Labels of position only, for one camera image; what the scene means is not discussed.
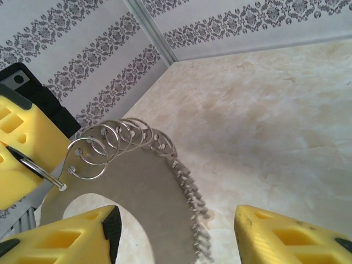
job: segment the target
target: patterned wallpaper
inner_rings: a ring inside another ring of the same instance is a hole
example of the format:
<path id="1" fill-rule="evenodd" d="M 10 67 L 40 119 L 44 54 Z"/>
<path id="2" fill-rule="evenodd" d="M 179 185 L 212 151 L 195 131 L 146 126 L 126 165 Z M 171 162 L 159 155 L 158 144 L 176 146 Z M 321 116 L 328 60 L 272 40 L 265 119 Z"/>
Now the patterned wallpaper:
<path id="1" fill-rule="evenodd" d="M 179 60 L 352 37 L 351 0 L 142 1 Z"/>
<path id="2" fill-rule="evenodd" d="M 0 70 L 24 62 L 83 128 L 122 117 L 167 69 L 123 1 L 0 0 L 0 24 Z M 0 237 L 29 206 L 0 211 Z"/>

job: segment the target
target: metal plate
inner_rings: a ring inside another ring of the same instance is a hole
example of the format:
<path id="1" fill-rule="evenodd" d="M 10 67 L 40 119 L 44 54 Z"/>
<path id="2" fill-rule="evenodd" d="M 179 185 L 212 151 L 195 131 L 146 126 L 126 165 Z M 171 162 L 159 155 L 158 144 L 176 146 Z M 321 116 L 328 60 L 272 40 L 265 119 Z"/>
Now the metal plate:
<path id="1" fill-rule="evenodd" d="M 93 174 L 85 170 L 85 176 Z M 112 161 L 105 174 L 81 180 L 65 173 L 60 180 L 67 190 L 51 189 L 41 209 L 40 225 L 61 220 L 67 206 L 77 197 L 96 193 L 126 208 L 144 228 L 157 264 L 193 263 L 193 214 L 165 158 L 149 148 L 124 153 Z"/>
<path id="2" fill-rule="evenodd" d="M 17 88 L 21 87 L 29 81 L 29 77 L 22 70 L 19 70 L 18 72 L 12 74 L 3 81 L 0 81 L 0 84 L 4 84 L 10 89 L 16 90 Z"/>

